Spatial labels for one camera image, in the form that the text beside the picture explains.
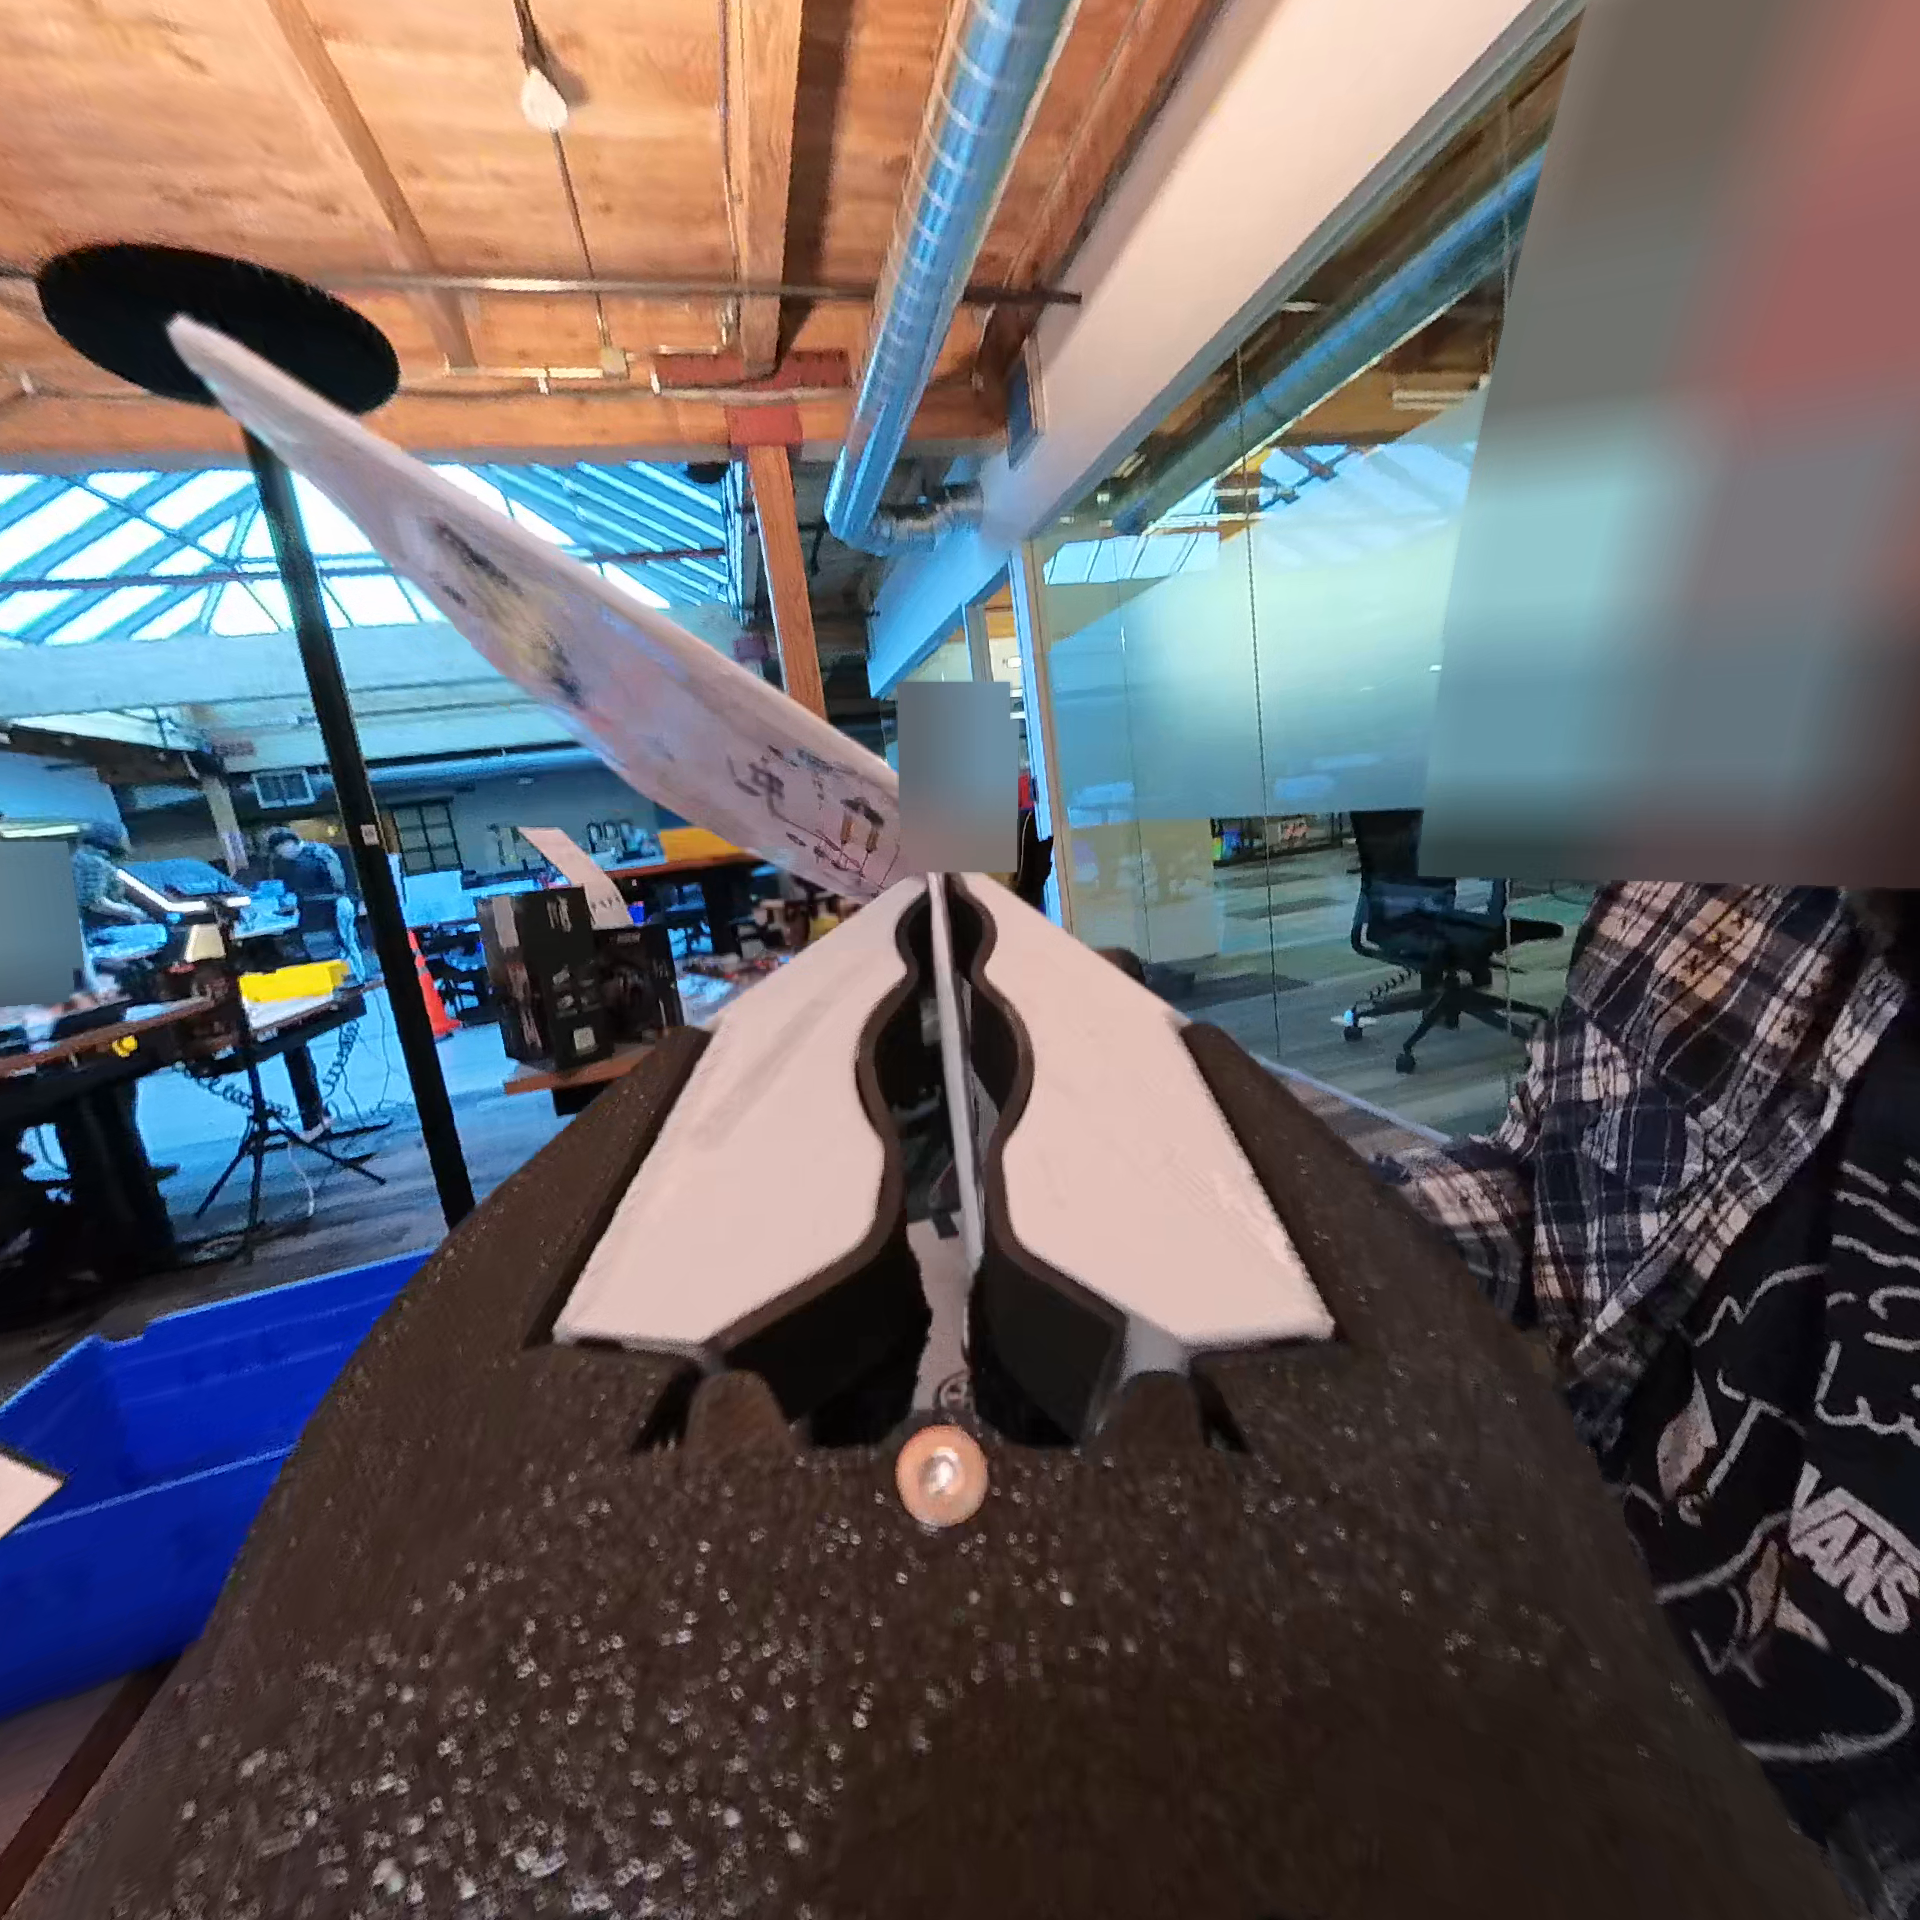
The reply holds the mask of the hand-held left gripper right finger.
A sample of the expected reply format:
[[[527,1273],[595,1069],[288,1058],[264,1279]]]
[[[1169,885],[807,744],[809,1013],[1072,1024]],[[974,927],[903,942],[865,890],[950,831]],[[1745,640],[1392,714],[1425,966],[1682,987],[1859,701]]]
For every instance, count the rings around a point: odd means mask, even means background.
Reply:
[[[1078,1446],[1143,1375],[1338,1336],[1191,1022],[983,873],[950,878],[950,1000],[986,1425]]]

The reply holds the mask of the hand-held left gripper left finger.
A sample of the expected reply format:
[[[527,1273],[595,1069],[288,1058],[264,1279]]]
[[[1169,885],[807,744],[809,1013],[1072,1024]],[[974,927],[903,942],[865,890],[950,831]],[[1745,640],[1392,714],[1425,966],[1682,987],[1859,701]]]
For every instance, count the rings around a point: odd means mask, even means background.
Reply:
[[[903,879],[735,1000],[558,1311],[558,1344],[750,1373],[820,1446],[899,1429],[930,1306],[889,1069],[926,1063],[928,886]]]

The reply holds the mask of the paper instruction booklet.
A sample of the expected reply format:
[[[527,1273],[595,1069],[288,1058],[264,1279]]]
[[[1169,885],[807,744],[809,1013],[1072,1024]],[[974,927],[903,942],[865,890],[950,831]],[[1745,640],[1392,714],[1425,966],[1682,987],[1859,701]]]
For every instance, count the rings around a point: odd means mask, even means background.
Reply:
[[[858,911],[923,879],[920,1029],[930,993],[950,1082],[950,878],[911,873],[899,782],[879,757],[216,326],[177,317],[168,330],[233,421],[343,506],[483,658],[555,706],[646,797],[855,898]],[[914,1085],[903,1053],[887,1071],[895,1113],[930,1075],[922,1041]]]

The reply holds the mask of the black cardboard box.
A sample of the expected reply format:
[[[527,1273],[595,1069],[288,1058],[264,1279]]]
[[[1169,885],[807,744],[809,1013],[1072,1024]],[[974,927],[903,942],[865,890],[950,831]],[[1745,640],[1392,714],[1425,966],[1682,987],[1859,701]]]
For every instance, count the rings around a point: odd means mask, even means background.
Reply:
[[[599,927],[580,886],[480,896],[476,919],[513,1063],[575,1069],[687,1024],[660,922]]]

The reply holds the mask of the black office chair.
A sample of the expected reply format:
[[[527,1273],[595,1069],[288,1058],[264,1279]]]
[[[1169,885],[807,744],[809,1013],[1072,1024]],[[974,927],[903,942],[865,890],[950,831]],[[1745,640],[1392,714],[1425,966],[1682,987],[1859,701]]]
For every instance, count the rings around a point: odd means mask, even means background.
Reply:
[[[1361,808],[1348,815],[1348,829],[1361,879],[1352,947],[1361,959],[1388,966],[1388,979],[1342,1015],[1345,1041],[1358,1043],[1371,1019],[1415,1010],[1420,1019],[1394,1056],[1394,1071],[1412,1074],[1417,1046],[1434,1029],[1455,1033],[1474,1022],[1503,1038],[1527,1039],[1547,1010],[1497,991],[1497,970],[1515,947],[1556,943],[1568,930],[1547,919],[1513,919],[1506,879],[1489,879],[1481,902],[1463,902],[1460,879],[1425,875],[1425,814],[1417,807]]]

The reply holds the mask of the black tripod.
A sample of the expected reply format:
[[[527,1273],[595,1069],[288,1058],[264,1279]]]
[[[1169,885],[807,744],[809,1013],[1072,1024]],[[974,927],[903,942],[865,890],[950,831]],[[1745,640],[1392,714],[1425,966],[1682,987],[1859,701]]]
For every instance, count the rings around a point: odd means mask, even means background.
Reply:
[[[214,999],[210,1051],[186,1061],[183,1071],[206,1087],[214,1087],[218,1081],[236,1074],[248,1081],[248,1123],[240,1145],[233,1149],[230,1166],[214,1182],[194,1211],[194,1217],[203,1217],[233,1175],[240,1168],[248,1168],[248,1221],[233,1232],[193,1238],[186,1246],[191,1253],[191,1266],[222,1261],[250,1263],[257,1256],[258,1246],[286,1240],[311,1221],[311,1211],[305,1211],[303,1215],[267,1215],[264,1189],[267,1155],[274,1146],[283,1149],[296,1170],[299,1170],[297,1153],[306,1153],[329,1168],[346,1170],[375,1189],[387,1184],[387,1178],[374,1170],[371,1151],[346,1153],[337,1145],[329,1145],[331,1119],[327,1113],[316,1121],[305,1121],[297,1115],[283,1113],[267,1098],[260,1082],[260,1065],[267,1058],[280,1058],[297,1043],[305,1038],[305,1029],[313,1022],[343,1024],[347,1015],[322,1013],[322,1005],[331,1005],[338,999],[337,991],[322,999],[305,999],[303,1003],[272,1000],[264,1015],[255,1008],[242,984],[242,953],[239,938],[242,906],[246,899],[240,896],[210,896],[193,917],[188,951],[199,963],[214,968],[220,978],[220,987],[209,989],[209,995]]]

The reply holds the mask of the black pole with round disc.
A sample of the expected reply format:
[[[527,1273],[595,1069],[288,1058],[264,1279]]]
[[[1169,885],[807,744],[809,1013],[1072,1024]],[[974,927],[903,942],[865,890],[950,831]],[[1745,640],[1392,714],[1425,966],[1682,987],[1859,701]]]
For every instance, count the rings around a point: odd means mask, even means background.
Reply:
[[[203,321],[267,358],[350,415],[374,413],[400,385],[387,334],[347,302],[288,272],[188,247],[92,243],[34,272],[41,315],[90,362],[166,398],[214,407],[206,381],[169,336]],[[375,957],[414,1093],[424,1149],[450,1229],[474,1211],[471,1173],[442,1069],[434,1026],[382,840],[378,800],[352,720],[343,662],[322,605],[320,568],[286,462],[251,430],[246,447],[288,594],[306,689],[320,720],[337,803],[369,904]]]

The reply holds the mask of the plaid shirt sleeve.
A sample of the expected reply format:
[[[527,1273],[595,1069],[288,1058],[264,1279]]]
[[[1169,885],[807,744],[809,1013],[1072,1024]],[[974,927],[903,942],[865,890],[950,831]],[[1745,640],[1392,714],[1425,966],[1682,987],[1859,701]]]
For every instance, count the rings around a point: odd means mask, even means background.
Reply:
[[[1916,931],[1913,889],[1606,885],[1496,1131],[1376,1163],[1596,1451],[1788,1190],[1916,1208]]]

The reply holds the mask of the person's black printed t-shirt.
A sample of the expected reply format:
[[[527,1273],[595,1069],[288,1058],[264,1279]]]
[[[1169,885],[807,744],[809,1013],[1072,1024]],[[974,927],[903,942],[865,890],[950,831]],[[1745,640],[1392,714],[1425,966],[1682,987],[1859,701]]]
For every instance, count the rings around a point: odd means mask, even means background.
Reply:
[[[1916,1914],[1916,1015],[1719,1261],[1601,1465],[1794,1829],[1860,1912]]]

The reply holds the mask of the large blue plastic bin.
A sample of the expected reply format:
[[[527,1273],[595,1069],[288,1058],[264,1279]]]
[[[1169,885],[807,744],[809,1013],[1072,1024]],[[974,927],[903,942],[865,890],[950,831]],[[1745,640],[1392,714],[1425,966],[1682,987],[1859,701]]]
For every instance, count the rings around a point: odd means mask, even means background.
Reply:
[[[3,1541],[3,1713],[177,1656],[303,1429],[426,1253],[90,1334],[3,1406],[57,1488]]]

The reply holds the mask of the silver ventilation duct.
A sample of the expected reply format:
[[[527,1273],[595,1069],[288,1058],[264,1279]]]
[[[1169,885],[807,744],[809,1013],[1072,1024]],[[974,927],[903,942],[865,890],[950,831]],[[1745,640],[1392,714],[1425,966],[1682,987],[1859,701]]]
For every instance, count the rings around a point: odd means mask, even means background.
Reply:
[[[982,522],[977,483],[914,506],[887,506],[883,493],[1074,14],[1072,1],[952,7],[826,493],[830,534],[859,552],[922,550]]]

